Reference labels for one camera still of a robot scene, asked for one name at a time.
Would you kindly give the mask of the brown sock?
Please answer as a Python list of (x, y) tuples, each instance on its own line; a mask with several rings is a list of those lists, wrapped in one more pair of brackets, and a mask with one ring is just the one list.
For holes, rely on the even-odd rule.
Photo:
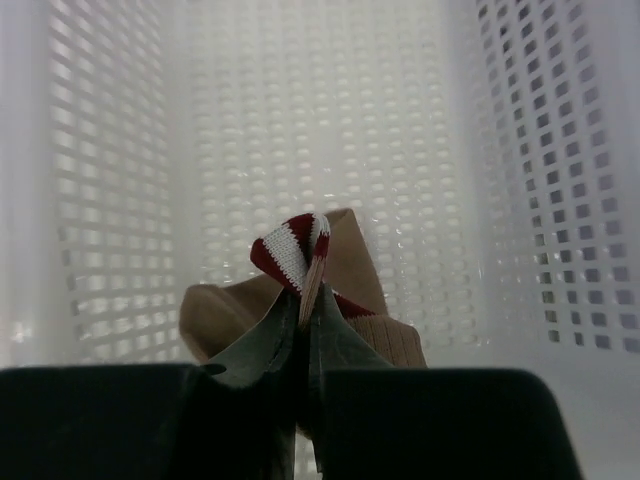
[(425, 367), (419, 333), (389, 314), (352, 209), (292, 217), (253, 242), (250, 260), (260, 275), (185, 291), (179, 331), (198, 361), (219, 354), (257, 325), (282, 292), (300, 300), (299, 327), (305, 329), (321, 287), (327, 286), (349, 326), (379, 355), (397, 367)]

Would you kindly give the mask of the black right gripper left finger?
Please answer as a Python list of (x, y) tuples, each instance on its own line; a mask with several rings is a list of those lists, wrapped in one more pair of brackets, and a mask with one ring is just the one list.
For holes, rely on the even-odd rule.
[(290, 479), (298, 300), (207, 363), (1, 373), (5, 479)]

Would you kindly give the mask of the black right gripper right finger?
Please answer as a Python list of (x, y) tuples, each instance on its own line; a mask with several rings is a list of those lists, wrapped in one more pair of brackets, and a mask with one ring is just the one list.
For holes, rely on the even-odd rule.
[(326, 479), (579, 479), (556, 399), (534, 374), (400, 368), (350, 327), (327, 286), (296, 299), (302, 430)]

